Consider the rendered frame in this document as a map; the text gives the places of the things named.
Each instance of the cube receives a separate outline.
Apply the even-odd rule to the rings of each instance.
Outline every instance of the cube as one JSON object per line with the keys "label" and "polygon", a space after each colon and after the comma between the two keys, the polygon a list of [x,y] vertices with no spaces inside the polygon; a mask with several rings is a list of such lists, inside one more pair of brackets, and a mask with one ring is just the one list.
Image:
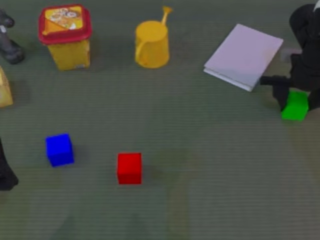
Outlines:
{"label": "cube", "polygon": [[142,183],[141,153],[119,153],[117,159],[117,178],[119,184]]}
{"label": "cube", "polygon": [[306,92],[290,91],[287,104],[281,112],[282,119],[302,121],[309,110],[308,95]]}
{"label": "cube", "polygon": [[72,143],[67,133],[48,136],[45,139],[46,155],[52,167],[73,164],[74,154]]}
{"label": "cube", "polygon": [[4,70],[0,67],[0,108],[14,104],[12,99],[9,81]]}

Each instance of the yellow cup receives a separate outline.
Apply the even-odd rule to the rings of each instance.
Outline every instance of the yellow cup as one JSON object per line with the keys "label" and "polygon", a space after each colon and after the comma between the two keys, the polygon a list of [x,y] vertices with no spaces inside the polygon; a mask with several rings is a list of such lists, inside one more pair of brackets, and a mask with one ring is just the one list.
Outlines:
{"label": "yellow cup", "polygon": [[166,26],[170,7],[163,7],[162,21],[145,21],[135,31],[135,62],[148,69],[156,69],[169,61],[169,38]]}

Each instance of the watering can handle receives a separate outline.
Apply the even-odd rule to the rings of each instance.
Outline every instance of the watering can handle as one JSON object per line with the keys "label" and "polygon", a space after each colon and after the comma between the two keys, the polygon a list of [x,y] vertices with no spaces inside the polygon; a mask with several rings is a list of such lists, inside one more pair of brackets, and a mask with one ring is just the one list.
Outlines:
{"label": "watering can handle", "polygon": [[141,54],[141,50],[144,47],[144,45],[146,44],[145,41],[140,42],[140,44],[138,45],[138,47],[135,50],[135,61],[138,62],[139,58],[140,58],[140,54]]}

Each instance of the wooden block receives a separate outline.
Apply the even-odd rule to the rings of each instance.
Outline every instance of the wooden block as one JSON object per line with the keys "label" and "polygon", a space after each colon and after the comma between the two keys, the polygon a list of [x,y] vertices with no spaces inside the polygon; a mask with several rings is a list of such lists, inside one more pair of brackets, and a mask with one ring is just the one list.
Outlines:
{"label": "wooden block", "polygon": [[9,81],[4,70],[0,67],[0,108],[14,104],[10,90]]}

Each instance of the toy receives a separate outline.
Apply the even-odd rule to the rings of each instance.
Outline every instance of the toy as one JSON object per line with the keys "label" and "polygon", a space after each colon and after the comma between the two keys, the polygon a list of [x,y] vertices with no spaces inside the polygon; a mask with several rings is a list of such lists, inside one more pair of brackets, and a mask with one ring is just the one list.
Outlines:
{"label": "toy", "polygon": [[119,153],[116,173],[119,184],[141,184],[141,153]]}
{"label": "toy", "polygon": [[169,39],[166,26],[170,7],[163,7],[162,21],[145,21],[135,30],[135,61],[144,68],[160,68],[169,61]]}
{"label": "toy", "polygon": [[308,95],[305,92],[290,91],[281,116],[286,120],[302,121],[308,109]]}
{"label": "toy", "polygon": [[10,191],[18,185],[19,180],[8,165],[2,141],[0,139],[0,191]]}
{"label": "toy", "polygon": [[61,71],[90,66],[91,34],[90,13],[80,4],[47,7],[39,17],[39,40]]}
{"label": "toy", "polygon": [[52,167],[73,164],[74,154],[72,143],[67,133],[48,136],[46,142],[46,155]]}
{"label": "toy", "polygon": [[281,111],[287,105],[289,88],[310,92],[308,110],[320,107],[320,0],[296,9],[290,17],[291,29],[302,49],[292,54],[290,77],[263,76],[261,85],[271,85]]}
{"label": "toy", "polygon": [[0,67],[0,108],[10,106],[13,103],[8,79],[4,70]]}
{"label": "toy", "polygon": [[23,49],[7,35],[7,28],[14,25],[14,19],[0,9],[0,54],[10,64],[18,64],[25,59]]}

